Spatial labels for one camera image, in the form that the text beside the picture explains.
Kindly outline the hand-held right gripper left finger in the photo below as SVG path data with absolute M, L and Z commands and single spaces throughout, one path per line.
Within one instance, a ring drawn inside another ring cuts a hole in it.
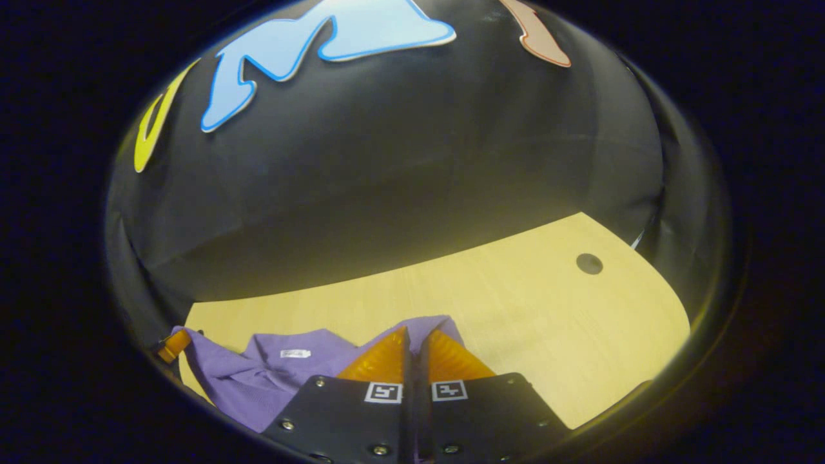
M 263 436 L 314 463 L 409 463 L 409 362 L 399 326 L 338 376 L 310 377 Z

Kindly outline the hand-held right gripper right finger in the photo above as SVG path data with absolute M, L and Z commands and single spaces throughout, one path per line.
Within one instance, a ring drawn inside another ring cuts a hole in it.
M 571 432 L 519 372 L 495 373 L 445 330 L 422 344 L 418 443 L 430 463 L 538 463 Z

